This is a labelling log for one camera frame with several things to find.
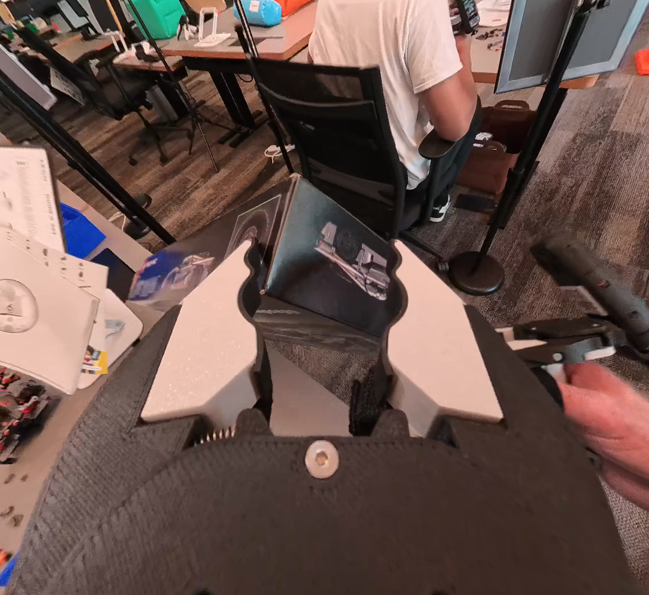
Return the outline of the grey framed panel board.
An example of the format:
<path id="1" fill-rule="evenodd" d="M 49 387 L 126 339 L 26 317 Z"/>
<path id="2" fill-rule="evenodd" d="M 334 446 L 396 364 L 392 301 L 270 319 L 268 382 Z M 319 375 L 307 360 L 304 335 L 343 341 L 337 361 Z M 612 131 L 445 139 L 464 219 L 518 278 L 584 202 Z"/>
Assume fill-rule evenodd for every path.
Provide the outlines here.
<path id="1" fill-rule="evenodd" d="M 513 0 L 495 83 L 507 93 L 547 83 L 585 0 Z M 616 70 L 648 9 L 648 0 L 597 0 L 563 81 Z"/>

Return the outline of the person's right hand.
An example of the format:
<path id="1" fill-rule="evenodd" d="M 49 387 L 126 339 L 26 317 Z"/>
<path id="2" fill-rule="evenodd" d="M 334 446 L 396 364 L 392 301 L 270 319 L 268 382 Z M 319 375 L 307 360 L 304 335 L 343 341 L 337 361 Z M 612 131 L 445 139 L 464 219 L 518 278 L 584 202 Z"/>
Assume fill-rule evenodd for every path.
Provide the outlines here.
<path id="1" fill-rule="evenodd" d="M 615 493 L 648 510 L 648 397 L 596 363 L 570 364 L 560 383 L 564 412 L 596 453 Z"/>

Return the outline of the black floor stand pole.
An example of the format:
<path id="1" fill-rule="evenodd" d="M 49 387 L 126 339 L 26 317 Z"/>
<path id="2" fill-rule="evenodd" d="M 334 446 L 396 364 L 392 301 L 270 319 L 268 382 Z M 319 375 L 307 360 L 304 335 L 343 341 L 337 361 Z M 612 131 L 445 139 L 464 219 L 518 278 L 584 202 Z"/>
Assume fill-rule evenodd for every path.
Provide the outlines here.
<path id="1" fill-rule="evenodd" d="M 562 88 L 566 72 L 591 14 L 608 7 L 612 0 L 579 0 L 566 36 L 552 65 L 530 132 L 515 166 L 508 171 L 499 203 L 489 221 L 489 228 L 479 251 L 466 251 L 448 263 L 451 284 L 466 294 L 486 296 L 498 291 L 505 281 L 503 266 L 490 254 L 499 232 L 506 228 L 530 179 L 538 167 L 538 155 L 563 105 L 567 89 Z"/>

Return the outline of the black floor stand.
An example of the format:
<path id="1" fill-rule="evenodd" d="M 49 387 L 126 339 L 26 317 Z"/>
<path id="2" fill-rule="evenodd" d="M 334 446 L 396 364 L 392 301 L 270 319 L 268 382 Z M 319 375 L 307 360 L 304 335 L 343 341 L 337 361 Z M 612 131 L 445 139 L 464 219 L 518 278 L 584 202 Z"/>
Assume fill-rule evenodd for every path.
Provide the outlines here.
<path id="1" fill-rule="evenodd" d="M 37 131 L 67 161 L 131 221 L 147 226 L 151 232 L 170 245 L 176 239 L 134 197 L 107 172 L 47 110 L 23 91 L 10 77 L 1 72 L 1 93 L 28 124 Z"/>

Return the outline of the dark lego set box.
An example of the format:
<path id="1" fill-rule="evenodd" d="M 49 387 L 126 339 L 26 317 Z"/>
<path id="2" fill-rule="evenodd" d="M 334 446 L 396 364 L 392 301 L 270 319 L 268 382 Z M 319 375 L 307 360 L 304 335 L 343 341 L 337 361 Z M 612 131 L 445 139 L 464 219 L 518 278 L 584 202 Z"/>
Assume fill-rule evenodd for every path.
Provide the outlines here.
<path id="1" fill-rule="evenodd" d="M 391 246 L 297 174 L 150 256 L 128 299 L 166 312 L 247 240 L 261 258 L 265 337 L 364 355 L 379 347 L 396 310 Z"/>

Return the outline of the lego instruction booklet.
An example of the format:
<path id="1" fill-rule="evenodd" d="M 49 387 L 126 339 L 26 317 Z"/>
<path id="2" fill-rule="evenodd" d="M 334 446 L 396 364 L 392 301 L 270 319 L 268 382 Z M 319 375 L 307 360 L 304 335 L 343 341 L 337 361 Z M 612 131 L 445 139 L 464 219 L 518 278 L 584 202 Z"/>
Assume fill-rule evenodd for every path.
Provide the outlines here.
<path id="1" fill-rule="evenodd" d="M 106 284 L 68 251 L 47 152 L 1 146 L 1 366 L 68 395 L 105 373 Z"/>

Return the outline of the dark grey lego car model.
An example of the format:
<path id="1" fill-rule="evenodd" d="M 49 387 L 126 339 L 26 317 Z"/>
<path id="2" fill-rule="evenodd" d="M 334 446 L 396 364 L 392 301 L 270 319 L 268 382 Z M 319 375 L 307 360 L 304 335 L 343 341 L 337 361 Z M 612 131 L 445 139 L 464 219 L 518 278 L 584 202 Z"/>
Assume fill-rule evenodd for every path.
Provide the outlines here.
<path id="1" fill-rule="evenodd" d="M 8 367 L 1 367 L 1 464 L 18 458 L 18 449 L 41 425 L 51 399 L 47 388 Z"/>

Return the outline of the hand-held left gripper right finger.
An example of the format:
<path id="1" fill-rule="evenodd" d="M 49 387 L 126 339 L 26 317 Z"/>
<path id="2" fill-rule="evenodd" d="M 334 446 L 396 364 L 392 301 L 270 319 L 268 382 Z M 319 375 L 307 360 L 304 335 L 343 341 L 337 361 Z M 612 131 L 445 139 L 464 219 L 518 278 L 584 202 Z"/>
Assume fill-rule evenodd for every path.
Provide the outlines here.
<path id="1" fill-rule="evenodd" d="M 406 415 L 415 437 L 426 437 L 445 415 L 500 423 L 504 415 L 465 303 L 404 243 L 395 241 L 393 248 L 393 280 L 405 297 L 387 331 L 395 380 L 388 403 Z"/>

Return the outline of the brown paper bag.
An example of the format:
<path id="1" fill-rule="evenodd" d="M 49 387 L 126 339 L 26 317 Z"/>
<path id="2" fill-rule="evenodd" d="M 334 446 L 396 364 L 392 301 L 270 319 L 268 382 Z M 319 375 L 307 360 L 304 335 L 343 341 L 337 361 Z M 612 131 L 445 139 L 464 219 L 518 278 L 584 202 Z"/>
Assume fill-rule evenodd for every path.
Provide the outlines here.
<path id="1" fill-rule="evenodd" d="M 510 159 L 499 142 L 475 142 L 456 182 L 469 189 L 499 195 L 506 185 Z"/>
<path id="2" fill-rule="evenodd" d="M 520 154 L 536 118 L 536 110 L 523 100 L 501 100 L 493 106 L 482 107 L 482 132 L 503 146 L 505 152 Z"/>

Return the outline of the light blue pouch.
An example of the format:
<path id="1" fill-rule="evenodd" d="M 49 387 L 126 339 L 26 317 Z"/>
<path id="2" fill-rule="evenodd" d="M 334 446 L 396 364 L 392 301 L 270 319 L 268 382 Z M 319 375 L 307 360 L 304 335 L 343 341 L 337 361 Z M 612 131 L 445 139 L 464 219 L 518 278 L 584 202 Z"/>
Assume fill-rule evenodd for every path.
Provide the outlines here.
<path id="1" fill-rule="evenodd" d="M 282 7 L 275 0 L 241 0 L 241 7 L 252 26 L 272 28 L 282 21 Z"/>

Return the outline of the black office chair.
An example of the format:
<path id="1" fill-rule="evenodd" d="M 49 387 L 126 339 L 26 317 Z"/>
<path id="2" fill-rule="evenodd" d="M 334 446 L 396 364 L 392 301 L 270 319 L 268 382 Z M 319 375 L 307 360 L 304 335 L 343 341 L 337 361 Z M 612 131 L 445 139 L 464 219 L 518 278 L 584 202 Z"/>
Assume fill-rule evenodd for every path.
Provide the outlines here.
<path id="1" fill-rule="evenodd" d="M 448 261 L 415 234 L 432 216 L 434 200 L 459 172 L 451 160 L 460 144 L 427 134 L 417 152 L 430 162 L 429 181 L 407 190 L 406 169 L 390 129 L 378 67 L 281 62 L 248 55 L 262 99 L 295 145 L 303 177 L 387 239 L 410 243 Z"/>
<path id="2" fill-rule="evenodd" d="M 76 83 L 101 115 L 121 121 L 134 114 L 141 121 L 143 130 L 127 154 L 130 165 L 138 163 L 136 153 L 143 148 L 145 141 L 154 144 L 160 164 L 165 165 L 169 161 L 162 136 L 166 126 L 148 120 L 143 113 L 144 109 L 152 108 L 147 93 L 153 88 L 153 84 L 140 75 L 119 68 L 115 64 L 118 56 L 115 49 L 104 52 L 94 50 L 84 54 L 73 63 Z"/>

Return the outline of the blue plastic parts bin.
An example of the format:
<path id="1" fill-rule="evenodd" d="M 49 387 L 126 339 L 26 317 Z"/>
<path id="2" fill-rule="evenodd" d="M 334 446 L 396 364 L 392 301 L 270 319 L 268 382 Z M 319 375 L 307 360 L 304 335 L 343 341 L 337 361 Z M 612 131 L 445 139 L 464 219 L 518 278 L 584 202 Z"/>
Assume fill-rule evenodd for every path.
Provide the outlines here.
<path id="1" fill-rule="evenodd" d="M 106 235 L 79 210 L 61 203 L 66 251 L 77 258 L 88 258 L 100 247 Z"/>

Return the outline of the green fabric bag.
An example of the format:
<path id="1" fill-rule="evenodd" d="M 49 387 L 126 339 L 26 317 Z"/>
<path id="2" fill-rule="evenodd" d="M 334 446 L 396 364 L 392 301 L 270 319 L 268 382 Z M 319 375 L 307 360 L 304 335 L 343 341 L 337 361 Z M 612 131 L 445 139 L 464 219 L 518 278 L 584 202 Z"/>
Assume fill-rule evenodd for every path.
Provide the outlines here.
<path id="1" fill-rule="evenodd" d="M 156 40 L 171 39 L 176 36 L 179 22 L 186 15 L 180 0 L 131 0 L 142 21 L 134 17 L 143 31 L 145 25 Z"/>

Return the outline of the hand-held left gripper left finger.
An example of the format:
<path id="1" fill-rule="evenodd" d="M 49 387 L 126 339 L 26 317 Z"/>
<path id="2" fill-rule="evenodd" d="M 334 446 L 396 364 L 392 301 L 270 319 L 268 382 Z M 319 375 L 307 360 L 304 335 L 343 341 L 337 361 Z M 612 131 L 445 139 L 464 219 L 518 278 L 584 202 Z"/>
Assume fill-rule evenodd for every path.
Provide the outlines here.
<path id="1" fill-rule="evenodd" d="M 180 303 L 141 418 L 235 423 L 258 407 L 270 420 L 272 377 L 262 333 L 258 244 L 242 242 Z"/>

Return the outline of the black handheld device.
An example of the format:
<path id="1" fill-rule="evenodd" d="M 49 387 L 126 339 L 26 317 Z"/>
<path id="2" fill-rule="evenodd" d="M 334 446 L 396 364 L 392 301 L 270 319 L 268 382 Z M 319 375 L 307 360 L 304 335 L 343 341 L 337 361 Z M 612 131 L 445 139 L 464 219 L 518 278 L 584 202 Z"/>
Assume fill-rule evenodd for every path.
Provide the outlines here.
<path id="1" fill-rule="evenodd" d="M 453 0 L 453 3 L 451 23 L 454 36 L 474 35 L 480 24 L 480 15 L 475 0 Z"/>

